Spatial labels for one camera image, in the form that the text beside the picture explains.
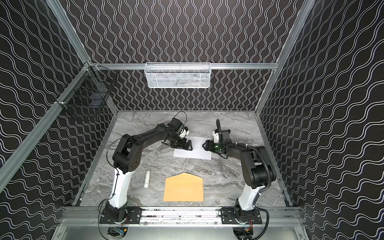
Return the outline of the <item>white paper letter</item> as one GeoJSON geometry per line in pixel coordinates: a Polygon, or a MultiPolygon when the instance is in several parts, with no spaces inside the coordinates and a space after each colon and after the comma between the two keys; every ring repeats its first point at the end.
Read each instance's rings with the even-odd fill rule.
{"type": "Polygon", "coordinates": [[[211,160],[212,159],[212,153],[209,151],[206,151],[203,148],[203,144],[207,140],[209,140],[208,138],[189,137],[188,140],[191,140],[193,150],[187,151],[187,150],[182,150],[182,149],[175,149],[174,155],[173,155],[174,157],[200,159],[200,160],[211,160]]]}

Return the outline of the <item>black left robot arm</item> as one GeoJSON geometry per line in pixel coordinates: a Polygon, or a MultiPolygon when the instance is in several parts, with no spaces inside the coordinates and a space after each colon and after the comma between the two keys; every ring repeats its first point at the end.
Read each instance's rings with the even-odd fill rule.
{"type": "Polygon", "coordinates": [[[188,127],[173,117],[169,123],[157,124],[154,129],[142,134],[125,134],[121,137],[112,157],[115,169],[112,193],[105,200],[106,204],[102,212],[102,215],[107,218],[106,222],[120,224],[128,219],[127,193],[131,177],[140,165],[143,150],[161,141],[162,144],[173,149],[192,151],[192,141],[186,139],[188,134],[188,127]]]}

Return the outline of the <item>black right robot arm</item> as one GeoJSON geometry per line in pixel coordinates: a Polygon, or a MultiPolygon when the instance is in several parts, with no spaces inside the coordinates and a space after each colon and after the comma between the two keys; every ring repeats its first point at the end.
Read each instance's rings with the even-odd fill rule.
{"type": "Polygon", "coordinates": [[[241,224],[251,223],[260,213],[256,206],[258,198],[276,180],[276,171],[273,169],[265,147],[233,143],[230,137],[231,131],[223,130],[220,120],[216,120],[216,125],[213,139],[207,140],[203,144],[203,149],[224,159],[234,158],[240,161],[245,186],[236,200],[231,215],[241,224]]]}

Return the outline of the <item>brown paper envelope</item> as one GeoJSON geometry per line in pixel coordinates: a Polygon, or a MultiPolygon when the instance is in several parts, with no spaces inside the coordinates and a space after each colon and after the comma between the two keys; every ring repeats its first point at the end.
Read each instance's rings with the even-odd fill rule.
{"type": "Polygon", "coordinates": [[[203,178],[182,173],[165,180],[164,202],[203,202],[203,178]]]}

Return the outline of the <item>white glue stick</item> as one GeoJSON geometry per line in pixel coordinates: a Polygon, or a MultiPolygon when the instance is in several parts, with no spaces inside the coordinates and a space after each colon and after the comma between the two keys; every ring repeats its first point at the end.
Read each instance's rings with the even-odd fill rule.
{"type": "Polygon", "coordinates": [[[148,187],[149,187],[149,183],[150,183],[150,175],[151,175],[151,172],[150,172],[150,171],[147,171],[147,172],[146,172],[146,176],[145,176],[144,188],[148,188],[148,187]]]}

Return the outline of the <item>aluminium back crossbar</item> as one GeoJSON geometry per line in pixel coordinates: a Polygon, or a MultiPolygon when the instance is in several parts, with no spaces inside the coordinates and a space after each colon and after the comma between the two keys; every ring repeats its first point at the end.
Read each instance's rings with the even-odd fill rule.
{"type": "Polygon", "coordinates": [[[91,64],[93,67],[106,68],[110,70],[150,70],[176,69],[182,70],[276,70],[277,63],[145,63],[145,64],[91,64]]]}

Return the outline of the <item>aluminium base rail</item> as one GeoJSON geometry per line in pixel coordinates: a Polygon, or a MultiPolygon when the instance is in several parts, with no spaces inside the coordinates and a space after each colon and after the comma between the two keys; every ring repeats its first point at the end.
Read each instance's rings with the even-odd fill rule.
{"type": "Polygon", "coordinates": [[[67,207],[60,219],[66,227],[248,227],[229,207],[130,207],[122,222],[115,222],[96,207],[67,207]]]}

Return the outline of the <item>aluminium left side rail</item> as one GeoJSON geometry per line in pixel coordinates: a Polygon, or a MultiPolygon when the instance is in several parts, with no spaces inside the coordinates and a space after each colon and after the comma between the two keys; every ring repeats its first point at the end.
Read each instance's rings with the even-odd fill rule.
{"type": "Polygon", "coordinates": [[[89,63],[85,63],[83,65],[71,83],[65,88],[45,115],[39,120],[37,125],[31,130],[27,137],[1,167],[1,191],[3,191],[9,184],[18,169],[23,165],[32,150],[61,113],[63,106],[69,101],[79,85],[84,81],[84,77],[88,73],[89,68],[89,63]]]}

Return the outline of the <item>aluminium frame corner post right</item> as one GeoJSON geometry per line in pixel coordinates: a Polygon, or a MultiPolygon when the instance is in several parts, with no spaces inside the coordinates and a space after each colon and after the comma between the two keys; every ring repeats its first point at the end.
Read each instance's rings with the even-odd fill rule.
{"type": "Polygon", "coordinates": [[[269,95],[271,94],[274,85],[276,84],[278,77],[280,73],[283,70],[283,67],[285,63],[287,62],[290,52],[293,49],[296,40],[298,39],[298,36],[300,32],[302,31],[304,24],[306,22],[307,17],[311,13],[316,1],[315,0],[306,0],[303,2],[303,5],[300,9],[300,11],[297,14],[296,20],[292,26],[292,29],[287,37],[287,40],[282,48],[281,54],[277,61],[277,68],[273,70],[273,72],[270,75],[269,80],[267,81],[267,84],[265,86],[265,89],[260,97],[260,100],[258,102],[258,105],[255,109],[255,114],[259,116],[267,102],[267,99],[269,95]]]}

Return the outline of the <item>aluminium frame corner post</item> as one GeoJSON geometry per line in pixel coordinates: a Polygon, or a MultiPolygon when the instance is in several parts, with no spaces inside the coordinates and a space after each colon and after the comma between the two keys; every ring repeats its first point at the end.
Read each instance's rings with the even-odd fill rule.
{"type": "Polygon", "coordinates": [[[73,46],[75,52],[77,53],[79,59],[82,63],[90,63],[91,58],[88,55],[84,45],[82,44],[74,26],[72,25],[67,12],[63,8],[62,4],[58,0],[47,0],[47,4],[50,7],[51,11],[55,15],[59,25],[64,30],[69,42],[73,46]]]}
{"type": "Polygon", "coordinates": [[[277,68],[273,70],[273,72],[270,75],[269,80],[267,81],[267,84],[265,86],[265,89],[260,97],[260,100],[258,102],[258,105],[255,109],[255,114],[259,116],[267,102],[267,99],[269,95],[271,94],[274,85],[276,84],[278,77],[280,73],[283,70],[283,67],[285,63],[287,62],[290,52],[293,49],[296,40],[298,39],[298,36],[300,32],[302,31],[304,24],[306,22],[307,17],[311,13],[316,1],[315,0],[306,0],[303,2],[303,5],[300,9],[300,11],[297,14],[296,20],[292,26],[292,29],[287,37],[287,40],[282,48],[281,54],[277,61],[277,68]]]}

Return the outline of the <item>aluminium frame corner post left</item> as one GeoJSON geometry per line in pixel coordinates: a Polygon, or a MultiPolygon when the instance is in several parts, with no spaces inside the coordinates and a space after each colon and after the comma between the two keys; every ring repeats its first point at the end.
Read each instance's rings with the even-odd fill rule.
{"type": "Polygon", "coordinates": [[[47,0],[47,4],[50,7],[51,11],[55,15],[59,25],[64,30],[69,42],[73,46],[75,52],[77,53],[79,59],[82,63],[90,63],[91,58],[88,55],[84,45],[82,44],[74,26],[72,25],[67,12],[63,8],[62,4],[58,0],[47,0]]]}

